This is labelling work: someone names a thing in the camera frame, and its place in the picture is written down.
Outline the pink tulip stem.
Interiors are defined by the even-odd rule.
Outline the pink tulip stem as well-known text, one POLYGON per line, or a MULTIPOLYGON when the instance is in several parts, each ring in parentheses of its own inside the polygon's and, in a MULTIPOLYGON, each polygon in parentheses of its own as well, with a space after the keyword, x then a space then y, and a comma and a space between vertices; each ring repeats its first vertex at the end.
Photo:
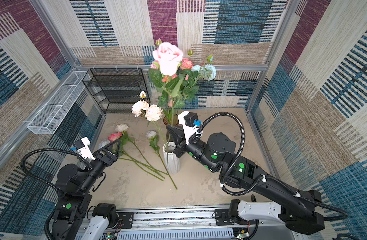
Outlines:
POLYGON ((174 99, 170 99, 167 103, 167 107, 168 108, 173 108, 173 105, 174 105, 174 99))

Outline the white ribbed ceramic vase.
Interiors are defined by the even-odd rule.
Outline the white ribbed ceramic vase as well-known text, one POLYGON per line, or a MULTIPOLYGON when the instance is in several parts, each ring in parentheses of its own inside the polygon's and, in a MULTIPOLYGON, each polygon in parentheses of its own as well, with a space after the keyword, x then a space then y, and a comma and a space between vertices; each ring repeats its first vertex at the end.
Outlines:
POLYGON ((163 161, 169 174, 174 175, 180 171, 180 159, 173 152, 176 145, 169 142, 163 146, 163 161))

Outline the cream double rose stem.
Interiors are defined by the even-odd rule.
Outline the cream double rose stem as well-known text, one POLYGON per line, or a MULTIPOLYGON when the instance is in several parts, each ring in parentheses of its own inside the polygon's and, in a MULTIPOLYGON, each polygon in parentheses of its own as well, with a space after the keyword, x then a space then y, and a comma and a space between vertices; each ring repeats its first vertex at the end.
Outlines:
POLYGON ((157 131, 161 134, 162 139, 165 143, 167 143, 167 138, 165 134, 163 133, 163 130, 159 124, 159 122, 162 120, 163 117, 163 111, 162 108, 158 105, 150 105, 146 101, 146 92, 141 91, 139 95, 139 101, 137 101, 135 104, 131 107, 131 112, 135 117, 141 117, 148 121, 148 123, 154 123, 154 125, 157 128, 157 131))

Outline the large pale pink rose stem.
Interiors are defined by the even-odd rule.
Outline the large pale pink rose stem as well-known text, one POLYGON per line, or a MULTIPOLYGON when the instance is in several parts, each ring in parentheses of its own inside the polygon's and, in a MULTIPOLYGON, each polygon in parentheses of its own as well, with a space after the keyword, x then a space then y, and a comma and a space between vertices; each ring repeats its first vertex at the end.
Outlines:
POLYGON ((160 70, 149 69, 148 76, 153 85, 161 92, 158 98, 158 106, 169 119, 176 110, 183 106, 182 84, 185 81, 184 74, 178 73, 178 65, 183 58, 183 51, 171 43, 162 43, 160 55, 160 70), (174 99, 173 108, 168 108, 167 103, 174 99))

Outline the eucalyptus and pale flower stem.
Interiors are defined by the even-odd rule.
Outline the eucalyptus and pale flower stem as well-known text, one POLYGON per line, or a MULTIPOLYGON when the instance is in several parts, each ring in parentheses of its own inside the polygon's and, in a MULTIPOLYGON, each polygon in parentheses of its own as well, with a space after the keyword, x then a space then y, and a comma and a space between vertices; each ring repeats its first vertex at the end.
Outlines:
POLYGON ((212 65, 213 55, 209 55, 206 58, 206 62, 203 65, 194 65, 191 68, 192 72, 197 72, 197 78, 207 81, 213 81, 216 77, 216 67, 212 65))

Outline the pink rose stem with bud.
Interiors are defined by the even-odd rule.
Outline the pink rose stem with bud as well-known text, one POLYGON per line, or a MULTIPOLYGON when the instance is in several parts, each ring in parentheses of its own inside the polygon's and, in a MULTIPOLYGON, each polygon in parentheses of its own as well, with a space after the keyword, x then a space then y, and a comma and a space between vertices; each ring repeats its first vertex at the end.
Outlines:
POLYGON ((193 63, 189 58, 182 58, 180 64, 178 65, 178 69, 191 70, 193 66, 193 63))

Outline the pink carnation stem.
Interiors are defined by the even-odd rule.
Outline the pink carnation stem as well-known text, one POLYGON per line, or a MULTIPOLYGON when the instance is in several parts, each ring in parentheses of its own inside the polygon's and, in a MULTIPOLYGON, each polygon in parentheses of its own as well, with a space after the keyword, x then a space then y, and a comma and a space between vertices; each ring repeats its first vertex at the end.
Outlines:
POLYGON ((160 70, 159 61, 160 61, 160 55, 161 55, 161 48, 160 48, 161 44, 162 44, 161 39, 157 39, 155 41, 156 49, 152 53, 154 59, 150 65, 151 69, 160 70))

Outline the red ribbed glass vase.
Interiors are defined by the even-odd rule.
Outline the red ribbed glass vase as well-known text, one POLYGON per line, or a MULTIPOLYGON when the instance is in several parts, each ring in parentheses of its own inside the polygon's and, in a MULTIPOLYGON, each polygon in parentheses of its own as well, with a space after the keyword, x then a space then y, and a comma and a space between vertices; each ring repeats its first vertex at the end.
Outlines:
POLYGON ((171 117, 171 119, 164 117, 163 118, 163 123, 167 126, 167 125, 173 125, 176 126, 179 124, 178 121, 178 115, 174 114, 173 117, 171 117))

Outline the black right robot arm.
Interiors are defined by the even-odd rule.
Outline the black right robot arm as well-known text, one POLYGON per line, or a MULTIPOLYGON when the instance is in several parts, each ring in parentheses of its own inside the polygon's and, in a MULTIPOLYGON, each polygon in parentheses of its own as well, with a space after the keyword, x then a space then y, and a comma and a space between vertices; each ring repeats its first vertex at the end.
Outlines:
MULTIPOLYGON (((209 171, 219 172, 220 178, 236 156, 236 143, 223 133, 210 135, 207 142, 200 140, 195 144, 187 144, 182 125, 167 126, 166 129, 176 145, 176 154, 182 156, 188 153, 209 171)), ((320 194, 300 190, 295 190, 292 194, 276 178, 243 156, 238 158, 225 184, 235 189, 250 189, 270 200, 266 203, 232 200, 225 219, 233 224, 242 225, 250 220, 276 221, 304 235, 311 235, 325 228, 323 215, 315 212, 315 206, 309 203, 309 200, 320 200, 320 194)))

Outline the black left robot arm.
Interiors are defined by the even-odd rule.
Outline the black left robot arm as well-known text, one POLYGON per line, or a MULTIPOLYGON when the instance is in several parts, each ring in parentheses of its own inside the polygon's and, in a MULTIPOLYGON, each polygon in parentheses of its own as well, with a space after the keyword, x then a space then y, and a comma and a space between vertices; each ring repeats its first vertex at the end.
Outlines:
POLYGON ((96 152, 89 148, 90 141, 83 138, 73 143, 71 151, 86 160, 82 169, 75 164, 67 164, 57 174, 56 186, 60 189, 60 199, 53 214, 51 237, 54 240, 75 239, 83 220, 88 215, 91 192, 96 192, 101 184, 96 181, 106 179, 105 169, 118 159, 121 143, 117 139, 109 142, 96 152))

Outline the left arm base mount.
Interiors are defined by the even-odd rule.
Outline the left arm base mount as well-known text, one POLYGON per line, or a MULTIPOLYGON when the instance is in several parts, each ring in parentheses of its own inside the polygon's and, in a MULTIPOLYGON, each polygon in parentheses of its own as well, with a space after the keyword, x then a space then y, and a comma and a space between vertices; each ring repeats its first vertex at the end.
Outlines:
POLYGON ((100 203, 94 208, 90 222, 93 226, 104 223, 107 229, 118 231, 131 229, 133 219, 134 212, 118 212, 114 204, 100 203))

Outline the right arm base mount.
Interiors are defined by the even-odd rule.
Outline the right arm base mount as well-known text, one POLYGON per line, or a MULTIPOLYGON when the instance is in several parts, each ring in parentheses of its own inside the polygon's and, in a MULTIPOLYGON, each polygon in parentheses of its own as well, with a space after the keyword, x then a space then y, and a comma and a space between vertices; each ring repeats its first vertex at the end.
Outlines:
POLYGON ((216 209, 214 210, 212 217, 216 221, 217 226, 228 226, 228 225, 248 225, 257 224, 259 220, 244 220, 238 215, 238 206, 241 200, 232 200, 228 209, 216 209))

